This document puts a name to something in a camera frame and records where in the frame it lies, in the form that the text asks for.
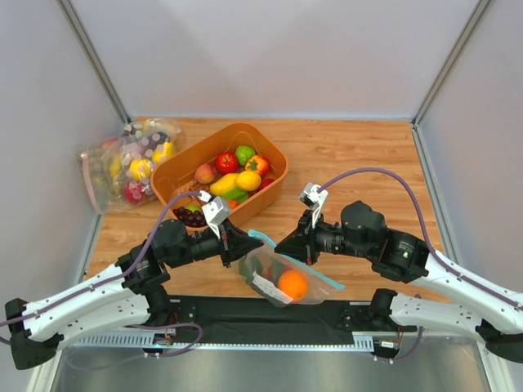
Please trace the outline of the fake orange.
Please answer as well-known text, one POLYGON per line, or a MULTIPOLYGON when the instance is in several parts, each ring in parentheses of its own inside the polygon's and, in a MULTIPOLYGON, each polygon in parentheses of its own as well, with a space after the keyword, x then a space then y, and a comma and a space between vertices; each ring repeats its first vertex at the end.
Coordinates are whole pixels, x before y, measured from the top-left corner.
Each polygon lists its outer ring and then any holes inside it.
POLYGON ((294 301, 303 300, 309 289, 306 276, 296 270, 287 270, 279 276, 277 287, 294 301))

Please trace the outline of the blue zip top bag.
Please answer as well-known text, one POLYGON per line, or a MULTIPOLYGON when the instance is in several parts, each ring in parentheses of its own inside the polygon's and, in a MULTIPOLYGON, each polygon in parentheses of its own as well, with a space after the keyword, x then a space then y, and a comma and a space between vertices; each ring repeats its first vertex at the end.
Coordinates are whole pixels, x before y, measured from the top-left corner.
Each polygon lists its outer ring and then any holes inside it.
POLYGON ((256 275, 251 283, 244 282, 257 294, 264 297, 276 307, 286 307, 289 305, 318 305, 326 301, 331 295, 342 291, 345 286, 331 278, 315 271, 310 266, 301 263, 291 257, 275 253, 275 242, 264 233, 256 230, 249 230, 248 235, 258 238, 264 242, 262 247, 251 251, 246 256, 256 256, 262 263, 262 269, 271 264, 272 261, 279 261, 289 265, 292 269, 304 274, 309 283, 306 297, 301 301, 294 301, 290 296, 280 291, 277 284, 262 277, 262 273, 256 275))

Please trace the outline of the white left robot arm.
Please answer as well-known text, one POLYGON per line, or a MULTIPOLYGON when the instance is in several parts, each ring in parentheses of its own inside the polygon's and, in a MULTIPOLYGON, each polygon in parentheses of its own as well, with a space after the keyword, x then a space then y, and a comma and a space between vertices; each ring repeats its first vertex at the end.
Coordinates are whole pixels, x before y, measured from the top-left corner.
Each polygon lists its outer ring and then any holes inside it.
POLYGON ((218 231, 189 234, 178 220, 157 224, 149 237, 94 277, 46 299, 6 303, 16 369, 35 368, 84 337, 119 327, 170 327, 174 311, 164 283, 169 269, 219 256, 225 267, 262 247, 229 220, 218 231))

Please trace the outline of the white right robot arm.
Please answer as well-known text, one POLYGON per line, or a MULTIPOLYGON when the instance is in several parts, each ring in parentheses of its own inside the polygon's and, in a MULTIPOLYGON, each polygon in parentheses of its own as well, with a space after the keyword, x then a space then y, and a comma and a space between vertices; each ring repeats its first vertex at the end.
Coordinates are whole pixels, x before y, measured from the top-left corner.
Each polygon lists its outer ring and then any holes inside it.
POLYGON ((369 321, 379 330, 416 326, 452 332, 482 341, 492 354, 522 361, 522 295, 466 271, 425 241, 386 226, 383 214, 361 201, 342 209, 331 225, 310 210, 275 252, 308 265, 321 253, 369 261, 374 272, 395 282, 439 292, 449 302, 422 300, 378 289, 369 306, 369 321))

